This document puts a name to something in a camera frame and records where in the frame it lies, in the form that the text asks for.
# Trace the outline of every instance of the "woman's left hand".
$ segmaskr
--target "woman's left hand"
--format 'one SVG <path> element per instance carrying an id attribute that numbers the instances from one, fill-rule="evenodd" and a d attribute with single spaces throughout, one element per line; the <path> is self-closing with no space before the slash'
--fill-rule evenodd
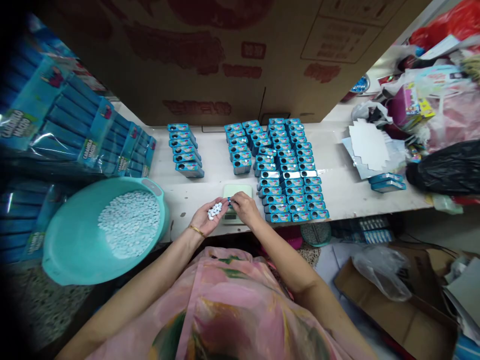
<path id="1" fill-rule="evenodd" d="M 213 220 L 209 220 L 208 211 L 216 204 L 221 203 L 221 211 L 218 215 L 213 217 Z M 229 209 L 229 201 L 227 198 L 217 197 L 212 202 L 208 202 L 199 208 L 193 215 L 190 221 L 190 225 L 199 229 L 205 237 L 209 236 L 215 228 L 218 226 L 220 219 L 225 215 Z"/>

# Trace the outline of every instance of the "woman's right hand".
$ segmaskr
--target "woman's right hand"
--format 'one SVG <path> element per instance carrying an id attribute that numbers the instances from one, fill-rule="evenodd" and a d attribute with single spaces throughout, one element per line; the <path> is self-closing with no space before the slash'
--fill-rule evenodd
<path id="1" fill-rule="evenodd" d="M 257 205 L 255 204 L 255 200 L 243 191 L 239 191 L 230 197 L 230 202 L 240 220 L 250 229 L 253 225 L 264 221 Z"/>

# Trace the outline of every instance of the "white table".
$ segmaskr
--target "white table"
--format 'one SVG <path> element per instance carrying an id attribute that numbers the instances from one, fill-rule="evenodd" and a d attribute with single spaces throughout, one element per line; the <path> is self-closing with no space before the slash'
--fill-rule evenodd
<path id="1" fill-rule="evenodd" d="M 360 179 L 341 140 L 349 136 L 348 126 L 351 125 L 352 108 L 363 101 L 365 98 L 357 98 L 348 104 L 338 104 L 322 122 L 304 124 L 306 137 L 312 144 L 318 175 L 321 177 L 322 193 L 326 208 L 330 213 L 329 220 L 351 219 L 431 207 L 426 202 L 425 194 L 417 191 L 410 184 L 407 184 L 404 191 L 381 194 L 372 191 L 368 181 Z M 222 196 L 223 187 L 226 184 L 251 185 L 258 209 L 260 213 L 263 213 L 262 199 L 255 196 L 258 179 L 254 176 L 253 169 L 249 174 L 234 175 L 233 173 L 223 126 L 191 127 L 198 142 L 198 152 L 202 157 L 205 171 L 204 178 L 192 179 L 175 171 L 166 127 L 143 125 L 121 103 L 118 103 L 115 108 L 127 120 L 141 125 L 149 135 L 154 136 L 157 140 L 149 177 L 164 190 L 165 201 L 170 209 L 170 225 L 162 242 L 175 240 L 188 226 L 192 215 L 201 205 Z M 171 122 L 181 122 L 181 118 L 172 118 Z M 246 231 L 249 229 L 245 225 L 220 224 L 212 235 Z"/>

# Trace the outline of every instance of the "hand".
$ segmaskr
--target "hand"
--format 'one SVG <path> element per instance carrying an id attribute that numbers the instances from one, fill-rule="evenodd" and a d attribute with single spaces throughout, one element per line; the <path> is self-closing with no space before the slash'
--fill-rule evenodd
<path id="1" fill-rule="evenodd" d="M 213 220 L 209 220 L 208 211 L 216 204 L 221 203 L 221 211 L 218 215 L 213 217 Z M 220 219 L 225 215 L 229 209 L 229 202 L 227 198 L 217 197 L 212 202 L 208 202 L 199 208 L 193 217 L 191 218 L 190 225 L 200 230 L 205 237 L 210 235 L 215 228 L 219 225 Z"/>
<path id="2" fill-rule="evenodd" d="M 250 229 L 254 224 L 261 223 L 264 220 L 260 215 L 257 204 L 255 204 L 255 200 L 243 191 L 233 195 L 230 202 L 240 220 Z"/>

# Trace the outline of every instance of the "pink floral dress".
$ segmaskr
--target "pink floral dress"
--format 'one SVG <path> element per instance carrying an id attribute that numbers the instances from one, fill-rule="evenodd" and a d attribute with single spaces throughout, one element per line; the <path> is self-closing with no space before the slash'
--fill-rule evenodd
<path id="1" fill-rule="evenodd" d="M 89 359 L 350 359 L 285 294 L 263 257 L 206 247 L 173 286 Z"/>

